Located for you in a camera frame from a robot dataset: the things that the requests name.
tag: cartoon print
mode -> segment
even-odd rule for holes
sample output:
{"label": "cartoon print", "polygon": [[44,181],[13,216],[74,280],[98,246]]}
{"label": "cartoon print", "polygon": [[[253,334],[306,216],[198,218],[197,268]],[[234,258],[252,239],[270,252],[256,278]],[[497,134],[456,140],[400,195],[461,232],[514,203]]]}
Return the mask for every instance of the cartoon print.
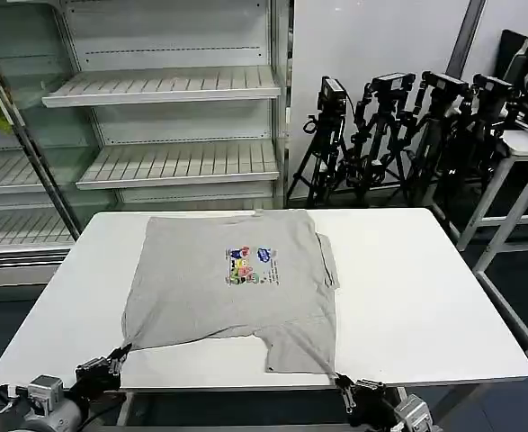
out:
{"label": "cartoon print", "polygon": [[227,282],[240,284],[278,284],[279,275],[275,261],[276,251],[266,247],[243,246],[226,250],[228,260]]}

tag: white shelf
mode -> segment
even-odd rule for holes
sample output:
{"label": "white shelf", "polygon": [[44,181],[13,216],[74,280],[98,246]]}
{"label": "white shelf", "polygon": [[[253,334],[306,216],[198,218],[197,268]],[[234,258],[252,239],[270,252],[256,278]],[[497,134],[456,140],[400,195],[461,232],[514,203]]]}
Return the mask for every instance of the white shelf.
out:
{"label": "white shelf", "polygon": [[78,189],[200,185],[272,181],[279,177],[269,139],[110,146],[104,148]]}
{"label": "white shelf", "polygon": [[[46,158],[56,182],[72,185],[79,177],[78,169],[86,148],[59,148],[46,151]],[[30,161],[19,149],[0,150],[0,194],[44,192]]]}
{"label": "white shelf", "polygon": [[49,108],[271,99],[281,89],[269,66],[81,72],[42,98]]}
{"label": "white shelf", "polygon": [[72,244],[53,208],[0,211],[0,252],[69,248]]}

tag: t-shirt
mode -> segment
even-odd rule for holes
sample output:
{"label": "t-shirt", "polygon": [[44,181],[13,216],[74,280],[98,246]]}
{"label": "t-shirt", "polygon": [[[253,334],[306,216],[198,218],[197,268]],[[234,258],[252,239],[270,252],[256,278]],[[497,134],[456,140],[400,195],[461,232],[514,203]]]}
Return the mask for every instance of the t-shirt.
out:
{"label": "t-shirt", "polygon": [[150,218],[122,317],[132,349],[255,335],[269,372],[332,374],[338,286],[306,211]]}

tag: glass display refrigerator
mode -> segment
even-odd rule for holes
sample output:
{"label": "glass display refrigerator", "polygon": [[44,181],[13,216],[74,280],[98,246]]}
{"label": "glass display refrigerator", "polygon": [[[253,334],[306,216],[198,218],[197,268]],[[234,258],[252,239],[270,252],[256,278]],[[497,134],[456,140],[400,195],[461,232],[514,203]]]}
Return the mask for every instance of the glass display refrigerator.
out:
{"label": "glass display refrigerator", "polygon": [[[291,16],[290,0],[0,0],[20,132],[0,146],[0,212],[40,218],[25,243],[52,250],[97,212],[281,208]],[[30,157],[48,184],[18,171]]]}

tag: white table in background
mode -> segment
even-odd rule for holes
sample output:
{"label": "white table in background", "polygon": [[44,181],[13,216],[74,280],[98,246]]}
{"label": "white table in background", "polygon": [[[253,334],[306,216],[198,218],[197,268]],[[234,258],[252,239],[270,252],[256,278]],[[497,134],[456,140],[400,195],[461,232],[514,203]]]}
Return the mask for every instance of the white table in background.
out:
{"label": "white table in background", "polygon": [[[509,157],[503,159],[497,166],[486,192],[482,195],[468,225],[461,233],[457,243],[460,251],[465,250],[469,245],[479,227],[494,227],[504,222],[506,216],[486,217],[486,214],[514,164],[528,162],[528,130],[507,130],[503,138],[509,151]],[[524,215],[518,223],[528,224],[528,215]]]}
{"label": "white table in background", "polygon": [[[121,314],[150,217],[239,213],[96,215],[0,358],[0,385],[26,385],[48,374],[69,386],[77,365],[107,356],[122,343]],[[317,231],[331,240],[341,283],[336,291],[338,372],[393,386],[492,383],[528,376],[523,350],[431,212],[309,214]],[[324,375],[266,373],[265,357],[265,345],[256,337],[133,352],[122,370],[122,388],[145,392],[329,385]],[[472,390],[474,386],[467,386],[460,393]],[[447,401],[448,408],[455,404]]]}
{"label": "white table in background", "polygon": [[486,270],[498,253],[502,252],[522,252],[528,250],[528,242],[526,243],[507,243],[510,234],[515,229],[517,223],[524,216],[528,209],[528,183],[522,193],[517,198],[514,206],[510,210],[504,223],[499,227],[499,230],[491,239],[488,247],[478,262],[473,267],[473,272],[479,279],[479,282],[484,286],[486,292],[489,293],[494,302],[499,306],[499,309],[504,313],[510,322],[510,325],[515,328],[515,334],[528,347],[528,327],[521,317],[515,312],[511,304],[501,294],[497,287],[491,282]]}

